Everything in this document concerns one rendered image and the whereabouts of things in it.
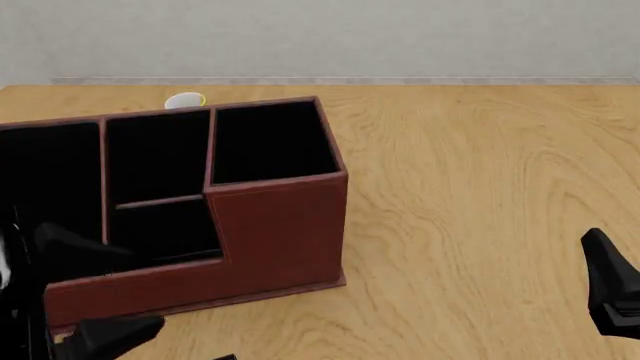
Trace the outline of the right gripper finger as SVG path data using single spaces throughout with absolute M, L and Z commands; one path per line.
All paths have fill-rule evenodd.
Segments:
M 608 306 L 623 318 L 640 318 L 640 271 L 599 228 L 588 230 L 581 245 L 588 272 L 588 308 Z

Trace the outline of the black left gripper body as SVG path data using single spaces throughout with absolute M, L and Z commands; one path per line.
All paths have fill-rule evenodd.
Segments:
M 15 206 L 0 206 L 0 360 L 55 360 L 42 268 Z

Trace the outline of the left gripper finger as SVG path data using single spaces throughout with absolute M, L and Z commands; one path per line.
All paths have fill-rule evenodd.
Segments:
M 81 320 L 74 332 L 54 347 L 56 360 L 116 360 L 156 338 L 164 317 L 110 317 Z
M 85 239 L 53 223 L 40 224 L 33 240 L 47 281 L 107 275 L 135 260 L 132 251 Z

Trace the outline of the red-brown desk caddy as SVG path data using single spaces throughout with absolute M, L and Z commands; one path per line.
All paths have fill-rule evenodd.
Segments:
M 33 245 L 53 223 L 135 254 L 44 275 L 53 332 L 340 286 L 347 192 L 313 97 L 0 123 L 0 206 Z

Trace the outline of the white mug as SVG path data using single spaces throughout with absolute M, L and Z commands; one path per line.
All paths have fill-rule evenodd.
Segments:
M 165 110 L 176 110 L 189 107 L 203 107 L 206 104 L 204 95 L 198 92 L 182 92 L 171 96 L 164 102 Z

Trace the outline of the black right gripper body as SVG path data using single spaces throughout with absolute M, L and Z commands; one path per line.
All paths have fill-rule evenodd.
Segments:
M 598 303 L 596 326 L 604 336 L 640 336 L 640 300 Z

